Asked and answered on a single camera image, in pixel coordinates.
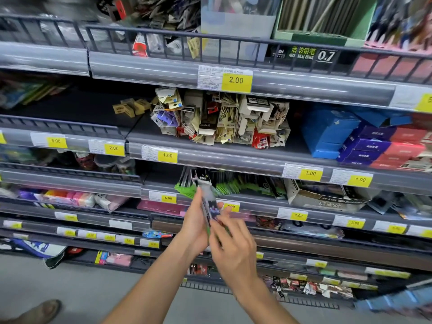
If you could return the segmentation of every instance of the brown shoe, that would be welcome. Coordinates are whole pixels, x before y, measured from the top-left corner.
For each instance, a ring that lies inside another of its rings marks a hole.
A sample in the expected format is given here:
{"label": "brown shoe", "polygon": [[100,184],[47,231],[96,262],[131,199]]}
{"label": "brown shoe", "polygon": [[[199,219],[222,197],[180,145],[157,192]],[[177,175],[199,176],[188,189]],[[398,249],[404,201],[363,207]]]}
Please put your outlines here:
{"label": "brown shoe", "polygon": [[60,300],[52,299],[41,303],[39,306],[26,311],[13,320],[10,324],[47,324],[57,316],[61,308]]}

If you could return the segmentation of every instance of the gray floor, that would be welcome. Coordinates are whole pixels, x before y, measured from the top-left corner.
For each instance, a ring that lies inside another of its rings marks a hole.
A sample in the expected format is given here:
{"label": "gray floor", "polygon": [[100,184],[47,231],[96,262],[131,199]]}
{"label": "gray floor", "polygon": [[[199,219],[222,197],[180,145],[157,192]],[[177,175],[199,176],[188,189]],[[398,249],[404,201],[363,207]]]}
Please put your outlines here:
{"label": "gray floor", "polygon": [[[44,300],[62,300],[53,324],[98,323],[140,275],[80,265],[47,269],[35,258],[0,255],[0,318],[18,316]],[[284,304],[301,324],[428,323],[402,316]],[[232,295],[180,288],[165,324],[251,323]]]}

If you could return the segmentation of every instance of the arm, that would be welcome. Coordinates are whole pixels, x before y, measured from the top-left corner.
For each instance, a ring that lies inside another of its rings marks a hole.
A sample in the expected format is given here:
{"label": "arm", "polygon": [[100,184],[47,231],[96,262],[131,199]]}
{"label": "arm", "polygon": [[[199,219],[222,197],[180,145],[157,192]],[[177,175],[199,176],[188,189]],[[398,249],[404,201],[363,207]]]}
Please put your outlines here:
{"label": "arm", "polygon": [[181,231],[103,324],[162,324],[194,258],[208,246],[198,188]]}
{"label": "arm", "polygon": [[232,236],[217,221],[211,220],[209,242],[213,261],[252,321],[255,324],[299,324],[258,277],[257,246],[245,222],[230,218],[225,211],[218,220],[228,227]]}

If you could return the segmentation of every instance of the hand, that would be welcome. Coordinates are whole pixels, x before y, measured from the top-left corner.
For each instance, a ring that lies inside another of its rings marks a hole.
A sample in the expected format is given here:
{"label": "hand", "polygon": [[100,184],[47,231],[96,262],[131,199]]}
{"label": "hand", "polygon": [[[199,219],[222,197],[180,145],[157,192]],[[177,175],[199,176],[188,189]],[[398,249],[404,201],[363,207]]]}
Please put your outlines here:
{"label": "hand", "polygon": [[206,221],[201,208],[201,197],[202,191],[201,188],[198,187],[197,192],[193,196],[191,205],[184,216],[183,226],[177,234],[177,236],[181,237],[183,243],[187,245],[192,259],[203,252],[209,245]]}
{"label": "hand", "polygon": [[259,281],[257,271],[257,246],[242,219],[230,218],[224,209],[217,220],[228,227],[230,234],[217,221],[210,221],[209,243],[213,261],[226,284],[239,299],[252,293]]}

